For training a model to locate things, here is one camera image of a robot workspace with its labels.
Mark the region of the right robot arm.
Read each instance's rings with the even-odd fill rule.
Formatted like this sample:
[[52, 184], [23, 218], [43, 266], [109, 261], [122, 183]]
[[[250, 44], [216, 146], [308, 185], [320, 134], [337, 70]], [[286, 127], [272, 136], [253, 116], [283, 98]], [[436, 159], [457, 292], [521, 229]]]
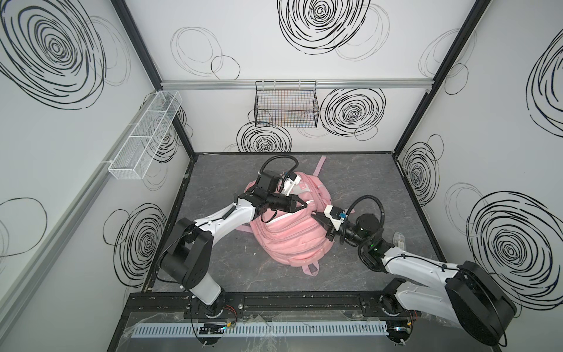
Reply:
[[364, 214], [356, 223], [339, 208], [312, 212], [330, 241], [350, 244], [360, 261], [394, 279], [383, 290], [380, 305], [387, 315], [426, 312], [463, 328], [475, 340], [498, 346], [517, 308], [480, 265], [444, 263], [407, 252], [383, 239], [384, 221]]

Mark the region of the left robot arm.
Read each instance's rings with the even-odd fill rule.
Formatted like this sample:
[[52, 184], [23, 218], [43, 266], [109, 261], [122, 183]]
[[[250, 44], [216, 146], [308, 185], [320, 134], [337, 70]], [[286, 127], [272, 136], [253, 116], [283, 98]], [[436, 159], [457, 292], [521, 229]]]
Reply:
[[208, 273], [213, 245], [267, 210], [293, 214], [305, 209], [307, 203], [293, 193], [301, 181], [295, 172], [280, 176], [262, 171], [254, 185], [236, 195], [231, 205], [196, 221], [177, 221], [156, 260], [158, 268], [197, 299], [205, 315], [221, 315], [224, 289]]

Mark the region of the pink student backpack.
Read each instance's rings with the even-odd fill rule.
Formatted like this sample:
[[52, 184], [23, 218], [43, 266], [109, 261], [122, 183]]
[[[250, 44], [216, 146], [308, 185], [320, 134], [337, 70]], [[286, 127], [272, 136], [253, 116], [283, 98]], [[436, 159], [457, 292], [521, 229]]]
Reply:
[[323, 155], [310, 175], [297, 173], [301, 180], [291, 193], [307, 203], [305, 209], [294, 214], [267, 211], [265, 221], [257, 218], [237, 228], [238, 231], [253, 234], [260, 246], [278, 263], [301, 268], [303, 273], [311, 277], [319, 274], [319, 260], [333, 246], [325, 237], [326, 230], [312, 218], [313, 212], [322, 213], [331, 205], [331, 195], [319, 179], [325, 160]]

